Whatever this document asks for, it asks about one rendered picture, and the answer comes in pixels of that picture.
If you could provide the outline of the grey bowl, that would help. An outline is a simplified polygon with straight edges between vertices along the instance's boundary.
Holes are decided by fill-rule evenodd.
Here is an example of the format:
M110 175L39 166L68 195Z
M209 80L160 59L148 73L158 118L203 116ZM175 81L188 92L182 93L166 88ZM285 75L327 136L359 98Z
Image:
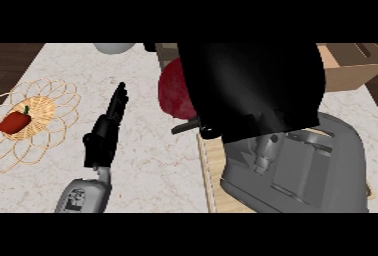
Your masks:
M127 52L133 48L133 43L95 43L98 51L108 55L116 55Z

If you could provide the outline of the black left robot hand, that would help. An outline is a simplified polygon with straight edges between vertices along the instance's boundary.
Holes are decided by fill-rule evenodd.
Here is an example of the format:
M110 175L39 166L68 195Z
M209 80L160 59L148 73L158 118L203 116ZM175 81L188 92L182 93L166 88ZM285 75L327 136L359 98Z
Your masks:
M113 164L127 102L126 83L122 82L111 97L107 113L99 116L92 132L83 137L88 168L110 167Z

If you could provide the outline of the red bell pepper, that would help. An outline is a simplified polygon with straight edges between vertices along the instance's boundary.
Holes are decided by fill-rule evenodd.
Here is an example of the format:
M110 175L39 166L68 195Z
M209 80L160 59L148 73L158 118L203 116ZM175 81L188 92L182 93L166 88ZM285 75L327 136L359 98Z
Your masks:
M31 116L29 115L30 107L24 107L24 111L12 112L0 122L0 131L12 135L18 133L30 124Z

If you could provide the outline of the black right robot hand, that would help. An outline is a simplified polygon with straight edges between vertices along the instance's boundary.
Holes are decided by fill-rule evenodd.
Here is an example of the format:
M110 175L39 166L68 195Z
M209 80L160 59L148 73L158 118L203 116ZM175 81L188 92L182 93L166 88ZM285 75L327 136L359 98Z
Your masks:
M327 79L313 43L179 43L206 139L226 143L319 125Z

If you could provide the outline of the dark red fruit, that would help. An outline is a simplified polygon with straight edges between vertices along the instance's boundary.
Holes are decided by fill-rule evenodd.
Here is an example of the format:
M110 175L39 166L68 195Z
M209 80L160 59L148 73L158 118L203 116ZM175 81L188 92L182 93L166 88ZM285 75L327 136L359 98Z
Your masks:
M158 80L161 110L175 118L189 120L197 116L187 88L181 58L166 66Z

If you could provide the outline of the brown cardboard box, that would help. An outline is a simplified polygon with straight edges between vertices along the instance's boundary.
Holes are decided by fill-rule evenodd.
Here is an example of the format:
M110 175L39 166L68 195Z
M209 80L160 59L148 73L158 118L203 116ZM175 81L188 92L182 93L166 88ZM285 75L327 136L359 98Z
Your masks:
M327 91L356 90L378 75L378 43L318 43Z

